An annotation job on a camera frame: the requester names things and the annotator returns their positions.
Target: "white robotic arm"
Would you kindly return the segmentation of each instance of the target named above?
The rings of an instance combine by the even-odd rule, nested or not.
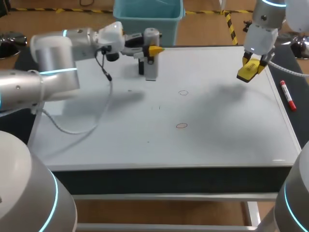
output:
[[[285,17],[294,31],[309,31],[308,12],[309,0],[257,0],[253,23],[244,43],[243,66],[250,61],[253,54],[262,57],[255,73],[239,72],[238,79],[250,82],[268,65],[274,56],[274,44]]]
[[[32,105],[60,101],[78,94],[79,81],[75,61],[94,58],[98,51],[108,61],[116,61],[119,53],[143,59],[146,80],[156,80],[160,34],[146,29],[143,34],[125,35],[122,24],[115,22],[93,31],[90,28],[64,30],[34,36],[30,42],[39,72],[0,71],[0,111],[30,108]],[[102,68],[111,81],[110,75]]]

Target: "blue light ring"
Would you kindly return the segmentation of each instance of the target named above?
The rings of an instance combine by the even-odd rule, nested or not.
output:
[[[55,74],[55,73],[64,73],[64,72],[68,72],[68,71],[76,71],[77,68],[69,68],[69,69],[58,69],[58,70],[52,70],[52,71],[44,71],[44,72],[40,72],[41,75],[51,75],[51,74]]]
[[[277,3],[270,2],[268,0],[262,0],[262,1],[271,6],[286,7],[286,4],[277,4]]]
[[[297,220],[297,218],[295,217],[295,215],[293,214],[291,208],[290,208],[290,205],[288,203],[288,199],[287,199],[287,196],[286,196],[286,183],[284,184],[284,197],[285,197],[285,203],[286,203],[286,206],[288,207],[288,210],[290,211],[290,214],[292,216],[292,218],[294,219],[294,221],[297,223],[297,225],[304,231],[304,232],[309,232],[308,230],[306,230],[306,228]]]
[[[58,183],[57,183],[57,180],[56,180],[56,177],[54,176],[54,174],[52,172],[50,172],[50,173],[52,174],[52,177],[53,177],[54,182],[55,182],[55,188],[56,188],[55,200],[54,200],[54,205],[53,205],[52,211],[50,212],[46,222],[44,223],[42,228],[39,230],[39,232],[43,232],[46,229],[46,227],[48,226],[50,220],[52,219],[52,217],[55,213],[57,202],[58,202]]]

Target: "wooden floor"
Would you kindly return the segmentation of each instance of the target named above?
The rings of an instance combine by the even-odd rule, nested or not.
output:
[[[219,10],[218,0],[183,0],[188,11]],[[253,10],[255,0],[228,0],[227,10]],[[16,8],[80,8],[78,0],[12,0]],[[113,0],[95,0],[85,9],[111,10]],[[239,44],[243,44],[244,20],[252,14],[232,14],[231,19]],[[0,18],[1,31],[20,31],[28,38],[54,30],[92,27],[99,29],[113,22],[112,14],[62,12],[12,12]],[[287,25],[283,31],[289,31]],[[177,45],[232,45],[225,17],[218,14],[190,14],[179,25]],[[10,69],[17,57],[0,61],[0,69]],[[299,61],[309,73],[308,61]],[[170,202],[170,201],[77,201],[79,222],[246,225],[239,202]],[[263,217],[273,203],[259,203]]]

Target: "white table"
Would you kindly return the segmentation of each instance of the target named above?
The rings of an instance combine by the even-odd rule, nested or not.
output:
[[[137,62],[106,62],[114,93],[99,127],[89,136],[59,132],[37,117],[29,141],[52,171],[167,167],[291,166],[300,146],[268,68],[251,83],[236,78],[243,47],[168,48],[160,55],[156,82],[137,75]],[[100,114],[108,86],[94,60],[79,61],[80,99],[45,104],[62,125],[83,130]],[[185,128],[177,128],[185,123]],[[276,194],[127,194],[76,199],[256,200]],[[257,226],[259,217],[253,217]],[[255,227],[80,225],[108,230],[253,231]]]

